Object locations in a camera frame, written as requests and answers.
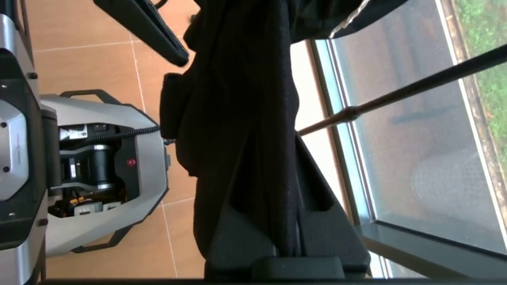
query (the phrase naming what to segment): black cloth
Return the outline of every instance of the black cloth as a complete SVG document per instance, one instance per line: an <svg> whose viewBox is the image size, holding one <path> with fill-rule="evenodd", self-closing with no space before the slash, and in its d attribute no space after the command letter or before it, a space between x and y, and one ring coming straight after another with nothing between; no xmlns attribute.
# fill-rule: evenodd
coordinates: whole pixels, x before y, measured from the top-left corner
<svg viewBox="0 0 507 285"><path fill-rule="evenodd" d="M356 32L406 0L371 0L336 37ZM200 12L185 33L196 52L184 74L164 78L162 136L176 139L177 160L197 177L194 235L206 257L239 152L253 155L245 193L263 192L257 212L267 212L280 253L295 252L295 116L291 44L327 38L360 0L196 0Z"/></svg>

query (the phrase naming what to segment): green lawn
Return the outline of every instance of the green lawn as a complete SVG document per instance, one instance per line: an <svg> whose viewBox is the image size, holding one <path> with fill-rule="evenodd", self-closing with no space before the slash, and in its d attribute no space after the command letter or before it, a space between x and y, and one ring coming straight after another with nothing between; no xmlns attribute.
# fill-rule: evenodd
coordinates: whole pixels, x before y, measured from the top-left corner
<svg viewBox="0 0 507 285"><path fill-rule="evenodd" d="M507 0L455 0L470 56L507 43ZM507 172L507 65L476 74L498 159Z"/></svg>

